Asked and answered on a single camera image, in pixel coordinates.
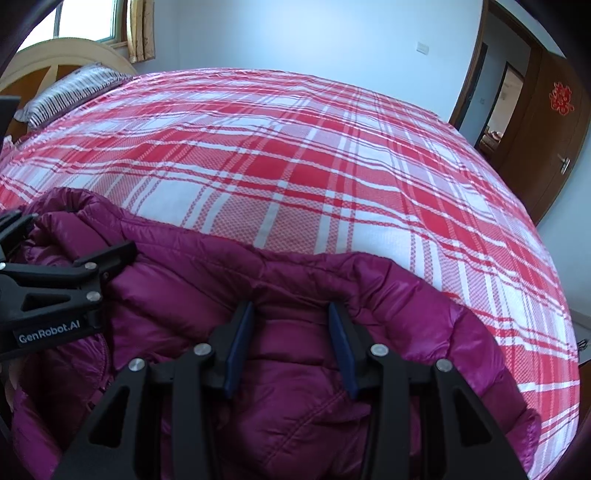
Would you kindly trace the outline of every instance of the wooden door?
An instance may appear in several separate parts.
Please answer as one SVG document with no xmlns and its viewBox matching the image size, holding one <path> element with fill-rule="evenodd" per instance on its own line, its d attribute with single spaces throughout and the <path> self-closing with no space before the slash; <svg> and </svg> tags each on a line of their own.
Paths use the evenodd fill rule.
<svg viewBox="0 0 591 480">
<path fill-rule="evenodd" d="M 562 111 L 550 96 L 570 88 Z M 519 130 L 498 173 L 534 223 L 544 216 L 577 160 L 589 126 L 591 102 L 566 59 L 542 53 L 537 84 Z"/>
</svg>

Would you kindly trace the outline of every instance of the red paper cutout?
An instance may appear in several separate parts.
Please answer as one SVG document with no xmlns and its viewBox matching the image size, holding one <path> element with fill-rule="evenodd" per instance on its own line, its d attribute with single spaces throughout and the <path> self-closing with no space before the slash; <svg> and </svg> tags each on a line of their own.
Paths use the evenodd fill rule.
<svg viewBox="0 0 591 480">
<path fill-rule="evenodd" d="M 550 106 L 561 115 L 567 115 L 574 111 L 574 106 L 570 104 L 570 98 L 573 91 L 569 86 L 563 86 L 562 82 L 554 82 L 554 90 L 550 94 Z"/>
</svg>

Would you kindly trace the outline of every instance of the light switch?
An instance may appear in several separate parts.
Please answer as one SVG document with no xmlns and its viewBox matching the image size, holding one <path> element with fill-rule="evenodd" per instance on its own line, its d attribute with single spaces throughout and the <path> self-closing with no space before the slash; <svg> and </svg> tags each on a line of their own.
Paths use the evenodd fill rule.
<svg viewBox="0 0 591 480">
<path fill-rule="evenodd" d="M 423 55 L 429 55 L 429 45 L 417 42 L 417 51 L 422 53 Z"/>
</svg>

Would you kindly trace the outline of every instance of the purple down jacket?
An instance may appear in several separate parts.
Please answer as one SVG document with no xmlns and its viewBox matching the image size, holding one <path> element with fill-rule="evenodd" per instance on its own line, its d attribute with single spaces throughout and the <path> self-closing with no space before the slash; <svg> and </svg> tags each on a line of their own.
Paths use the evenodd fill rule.
<svg viewBox="0 0 591 480">
<path fill-rule="evenodd" d="M 176 359 L 228 322 L 238 300 L 256 328 L 236 397 L 216 405 L 226 480 L 356 478 L 369 407 L 343 390 L 327 328 L 327 302 L 405 359 L 449 358 L 506 432 L 525 469 L 540 436 L 503 354 L 486 327 L 423 280 L 368 254 L 274 254 L 144 220 L 83 190 L 56 189 L 27 207 L 39 213 L 17 261 L 67 265 L 126 239 L 137 261 L 105 287 L 109 326 L 28 357 L 15 395 L 14 446 L 37 480 L 62 452 L 114 376 L 134 357 Z M 163 421 L 163 477 L 170 477 L 170 412 Z M 412 419 L 413 452 L 420 443 Z"/>
</svg>

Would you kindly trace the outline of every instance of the window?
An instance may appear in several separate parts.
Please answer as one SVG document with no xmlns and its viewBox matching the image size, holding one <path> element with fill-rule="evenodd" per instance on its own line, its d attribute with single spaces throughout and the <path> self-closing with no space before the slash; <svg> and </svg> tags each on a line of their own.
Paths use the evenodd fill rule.
<svg viewBox="0 0 591 480">
<path fill-rule="evenodd" d="M 37 25 L 19 50 L 56 37 L 123 40 L 124 0 L 64 0 Z"/>
</svg>

